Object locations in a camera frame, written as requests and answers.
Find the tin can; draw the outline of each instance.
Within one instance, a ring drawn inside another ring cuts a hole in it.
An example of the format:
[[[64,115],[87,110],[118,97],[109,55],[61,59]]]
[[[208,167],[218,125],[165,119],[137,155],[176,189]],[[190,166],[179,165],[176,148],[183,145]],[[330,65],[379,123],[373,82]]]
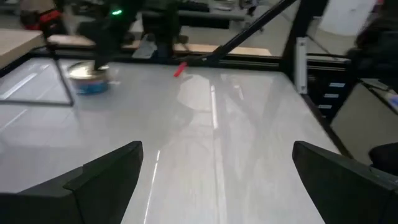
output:
[[[103,93],[109,88],[108,66],[93,70],[93,62],[78,62],[69,67],[69,79],[80,95]]]

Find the table surface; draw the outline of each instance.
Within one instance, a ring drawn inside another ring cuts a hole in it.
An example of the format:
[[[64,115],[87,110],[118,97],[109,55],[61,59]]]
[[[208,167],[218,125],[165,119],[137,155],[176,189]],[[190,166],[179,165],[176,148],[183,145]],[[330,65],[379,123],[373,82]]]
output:
[[[381,100],[393,113],[398,114],[398,94],[375,78],[363,78],[363,85]]]
[[[62,61],[63,68],[76,61]],[[292,160],[296,140],[337,153],[281,73],[112,63],[111,89],[74,108],[0,106],[0,192],[19,192],[133,140],[144,146],[123,223],[323,223]],[[66,100],[49,59],[0,95]]]

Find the blue label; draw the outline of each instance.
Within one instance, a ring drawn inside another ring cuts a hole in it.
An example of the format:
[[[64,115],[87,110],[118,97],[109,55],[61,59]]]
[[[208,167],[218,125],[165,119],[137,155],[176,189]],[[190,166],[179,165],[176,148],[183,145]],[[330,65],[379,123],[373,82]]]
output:
[[[345,85],[345,83],[330,83],[329,87],[343,88]]]
[[[390,102],[392,105],[398,106],[398,96],[393,96],[392,98],[390,98]]]
[[[90,95],[106,91],[108,89],[108,82],[100,80],[91,83],[76,83],[75,86],[78,94]]]

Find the black metal frame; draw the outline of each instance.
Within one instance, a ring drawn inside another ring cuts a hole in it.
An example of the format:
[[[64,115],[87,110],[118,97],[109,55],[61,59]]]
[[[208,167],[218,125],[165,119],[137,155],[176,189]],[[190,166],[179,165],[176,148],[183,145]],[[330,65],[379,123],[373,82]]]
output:
[[[312,1],[301,0],[300,5],[298,6],[289,38],[287,39],[285,49],[282,54],[282,61],[279,64],[282,71],[290,78],[291,81],[294,79],[295,44],[297,38],[307,37],[307,31],[314,16],[316,16],[320,10],[324,11],[327,4],[328,0],[318,0],[318,8],[315,8]]]
[[[24,106],[54,106],[54,107],[72,107],[75,104],[75,100],[73,99],[72,92],[69,89],[66,78],[63,76],[62,68],[60,66],[59,57],[55,53],[55,47],[48,42],[45,38],[45,46],[47,48],[47,52],[50,54],[50,57],[53,58],[55,63],[55,67],[57,68],[58,77],[62,83],[63,89],[67,94],[68,101],[67,102],[58,102],[58,101],[43,101],[43,100],[11,100],[8,98],[0,99],[0,105],[24,105]],[[22,58],[25,60],[29,59],[26,55]],[[3,70],[5,72],[10,72],[16,67],[14,63],[7,66]]]
[[[344,146],[343,142],[341,139],[337,136],[337,134],[334,132],[334,130],[330,127],[329,122],[323,118],[323,115],[321,114],[321,111],[318,109],[318,107],[313,103],[312,99],[308,95],[302,95],[304,101],[310,108],[311,112],[314,114],[315,118],[319,122],[319,124],[322,126],[322,128],[325,130],[329,138],[333,141],[337,149],[340,151],[341,155],[346,156],[350,159],[354,159],[353,155],[347,150],[347,148]]]
[[[247,29],[240,32],[238,35],[233,37],[226,44],[219,46],[211,55],[205,57],[207,63],[215,63],[228,53],[230,53],[237,46],[242,44],[247,38],[252,36],[255,32],[261,29],[264,25],[270,22],[273,18],[278,16],[282,11],[287,9],[296,0],[281,0],[275,6],[270,8],[262,16],[258,17]]]

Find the green light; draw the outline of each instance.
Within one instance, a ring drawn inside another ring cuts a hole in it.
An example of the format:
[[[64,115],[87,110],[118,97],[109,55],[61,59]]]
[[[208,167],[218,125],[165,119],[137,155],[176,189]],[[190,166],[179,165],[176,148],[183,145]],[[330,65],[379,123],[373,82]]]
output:
[[[112,15],[114,15],[114,16],[117,16],[117,15],[120,15],[120,14],[122,14],[122,10],[117,10],[117,11],[113,11],[112,12]]]

